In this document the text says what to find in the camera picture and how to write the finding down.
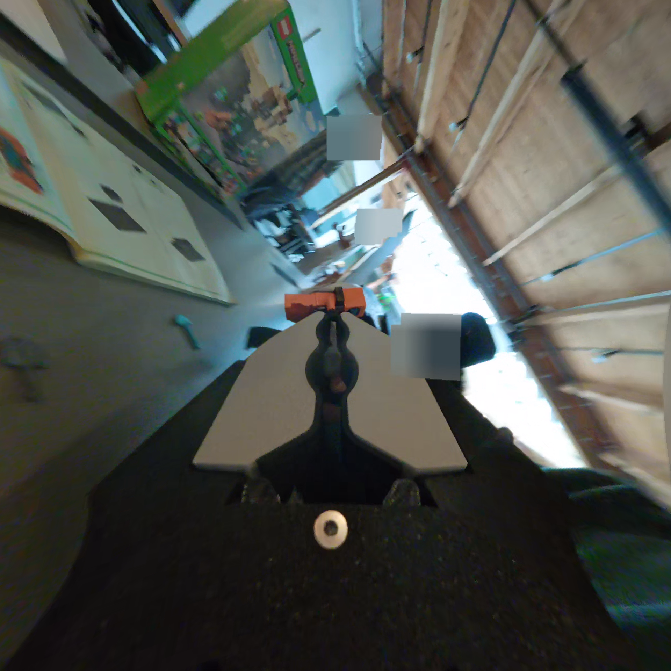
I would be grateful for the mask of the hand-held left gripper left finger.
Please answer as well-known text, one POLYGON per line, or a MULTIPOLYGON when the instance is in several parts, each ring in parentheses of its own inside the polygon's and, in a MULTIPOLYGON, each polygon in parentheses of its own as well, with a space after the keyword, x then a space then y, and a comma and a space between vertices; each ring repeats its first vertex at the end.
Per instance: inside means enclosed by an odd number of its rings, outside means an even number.
POLYGON ((315 313, 273 335, 251 353, 192 464, 200 470, 246 472, 260 458, 314 429, 321 420, 320 381, 308 360, 322 342, 315 313))

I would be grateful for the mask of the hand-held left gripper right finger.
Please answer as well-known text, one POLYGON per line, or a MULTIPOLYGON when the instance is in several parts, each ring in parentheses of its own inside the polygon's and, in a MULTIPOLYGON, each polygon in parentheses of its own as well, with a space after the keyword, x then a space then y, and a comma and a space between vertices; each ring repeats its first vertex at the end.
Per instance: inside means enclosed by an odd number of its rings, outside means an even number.
POLYGON ((347 399, 353 436, 415 474, 464 471, 467 460, 428 384, 393 373, 390 337, 350 313, 341 319, 357 366, 347 399))

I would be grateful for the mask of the teal toy sword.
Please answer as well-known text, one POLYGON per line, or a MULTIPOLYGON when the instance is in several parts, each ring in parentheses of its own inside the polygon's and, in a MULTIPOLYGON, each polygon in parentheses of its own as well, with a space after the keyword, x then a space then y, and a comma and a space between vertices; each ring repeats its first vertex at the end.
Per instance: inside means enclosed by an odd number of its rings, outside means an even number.
POLYGON ((193 331, 192 321, 185 315, 177 314, 173 317, 172 323, 178 327, 184 334, 189 346, 194 350, 200 350, 201 344, 193 331))

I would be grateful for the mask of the orange toy brick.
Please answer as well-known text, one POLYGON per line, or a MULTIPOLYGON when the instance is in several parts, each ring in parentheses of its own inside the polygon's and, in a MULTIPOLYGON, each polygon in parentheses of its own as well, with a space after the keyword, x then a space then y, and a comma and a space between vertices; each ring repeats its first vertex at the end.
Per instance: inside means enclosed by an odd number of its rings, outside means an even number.
POLYGON ((315 313, 333 311, 335 308, 336 296, 333 291, 284 296, 284 313, 286 319, 292 323, 298 323, 315 313))

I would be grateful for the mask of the white instruction booklet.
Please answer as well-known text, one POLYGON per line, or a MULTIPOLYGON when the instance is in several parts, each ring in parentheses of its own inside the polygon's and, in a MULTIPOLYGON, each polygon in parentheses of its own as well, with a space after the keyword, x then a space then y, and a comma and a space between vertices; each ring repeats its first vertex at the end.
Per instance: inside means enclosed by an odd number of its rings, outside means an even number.
POLYGON ((236 303, 183 200, 3 58, 1 205, 58 232, 83 266, 236 303))

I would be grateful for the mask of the green toy brick box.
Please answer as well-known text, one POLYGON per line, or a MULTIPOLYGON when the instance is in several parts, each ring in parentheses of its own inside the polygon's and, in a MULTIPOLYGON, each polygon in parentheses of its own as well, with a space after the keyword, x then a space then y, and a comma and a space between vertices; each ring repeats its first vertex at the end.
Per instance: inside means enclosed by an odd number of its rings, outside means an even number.
POLYGON ((135 88, 157 138, 235 196, 326 129, 288 1, 237 1, 135 88))

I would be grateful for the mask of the small grey toy brick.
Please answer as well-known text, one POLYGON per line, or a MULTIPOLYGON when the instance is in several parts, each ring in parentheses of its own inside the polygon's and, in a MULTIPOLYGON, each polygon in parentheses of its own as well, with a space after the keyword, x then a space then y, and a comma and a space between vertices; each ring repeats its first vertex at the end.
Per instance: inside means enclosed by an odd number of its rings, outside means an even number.
POLYGON ((14 373, 25 402, 41 402, 37 374, 48 369, 48 362, 44 349, 38 343, 18 336, 2 339, 1 366, 14 373))

